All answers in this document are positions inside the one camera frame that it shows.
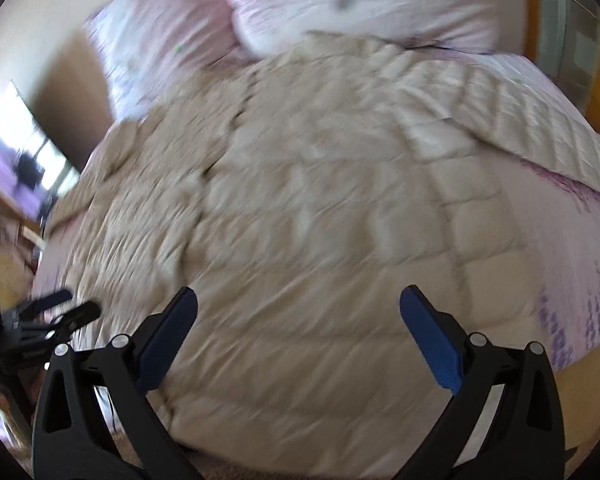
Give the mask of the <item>pink floral pillow left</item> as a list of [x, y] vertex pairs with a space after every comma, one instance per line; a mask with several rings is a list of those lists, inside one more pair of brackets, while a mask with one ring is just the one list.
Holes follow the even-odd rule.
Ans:
[[111, 0], [84, 23], [115, 120], [140, 117], [200, 68], [250, 61], [226, 0]]

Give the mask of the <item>pink floral pillow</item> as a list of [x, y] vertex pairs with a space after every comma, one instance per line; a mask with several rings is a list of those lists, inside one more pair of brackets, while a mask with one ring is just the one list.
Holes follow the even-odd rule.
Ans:
[[373, 36], [407, 48], [524, 50], [527, 0], [228, 0], [240, 42], [265, 58], [307, 32]]
[[84, 23], [115, 120], [140, 117], [200, 68], [250, 61], [226, 0], [111, 0]]

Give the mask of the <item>beige quilted down jacket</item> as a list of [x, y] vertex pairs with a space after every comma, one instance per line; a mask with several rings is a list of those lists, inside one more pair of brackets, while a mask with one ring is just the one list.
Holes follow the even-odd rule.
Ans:
[[505, 194], [524, 168], [600, 192], [600, 135], [490, 70], [314, 34], [200, 72], [119, 122], [50, 226], [64, 273], [132, 332], [183, 287], [197, 322], [154, 395], [178, 442], [254, 469], [389, 477], [448, 395], [400, 319], [418, 286], [496, 344], [545, 339], [536, 250]]

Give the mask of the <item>pink floral bed sheet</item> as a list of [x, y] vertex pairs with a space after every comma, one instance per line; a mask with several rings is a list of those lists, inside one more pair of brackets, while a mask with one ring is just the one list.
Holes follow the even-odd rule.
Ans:
[[478, 157], [471, 186], [509, 201], [542, 281], [536, 317], [563, 370], [600, 345], [600, 193], [487, 145]]

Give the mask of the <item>pink floral pillow right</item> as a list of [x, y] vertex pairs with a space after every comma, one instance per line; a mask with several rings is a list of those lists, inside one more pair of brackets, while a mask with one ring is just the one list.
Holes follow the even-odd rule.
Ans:
[[407, 48], [524, 50], [527, 0], [228, 0], [240, 42], [265, 58], [307, 32], [373, 36]]

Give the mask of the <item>wall mirror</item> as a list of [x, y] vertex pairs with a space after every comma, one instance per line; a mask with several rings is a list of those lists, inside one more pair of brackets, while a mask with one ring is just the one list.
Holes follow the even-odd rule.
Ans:
[[40, 226], [79, 171], [43, 131], [14, 84], [0, 92], [0, 192]]

